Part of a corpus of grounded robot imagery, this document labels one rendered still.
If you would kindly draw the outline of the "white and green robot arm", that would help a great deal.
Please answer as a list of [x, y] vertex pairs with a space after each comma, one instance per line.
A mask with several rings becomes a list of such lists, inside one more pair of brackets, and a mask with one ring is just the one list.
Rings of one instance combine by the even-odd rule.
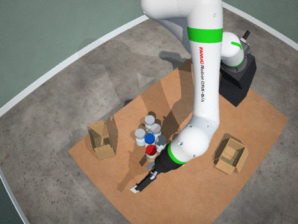
[[222, 0], [141, 0], [140, 5], [142, 12], [171, 31], [192, 57], [192, 117], [170, 144], [160, 145], [162, 164], [176, 170], [207, 151], [219, 127], [220, 62], [231, 73], [245, 69], [246, 55], [252, 52], [246, 44], [250, 31], [242, 38], [223, 32]]

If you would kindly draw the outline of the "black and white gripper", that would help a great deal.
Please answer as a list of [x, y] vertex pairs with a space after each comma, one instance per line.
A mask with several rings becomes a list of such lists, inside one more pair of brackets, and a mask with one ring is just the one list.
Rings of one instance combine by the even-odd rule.
[[139, 184], [136, 183], [136, 185], [130, 189], [134, 193], [144, 190], [145, 187], [156, 179], [156, 176], [158, 176], [160, 172], [167, 173], [171, 171], [162, 164], [160, 154], [155, 158], [155, 161], [149, 164], [146, 168], [149, 170], [148, 175]]

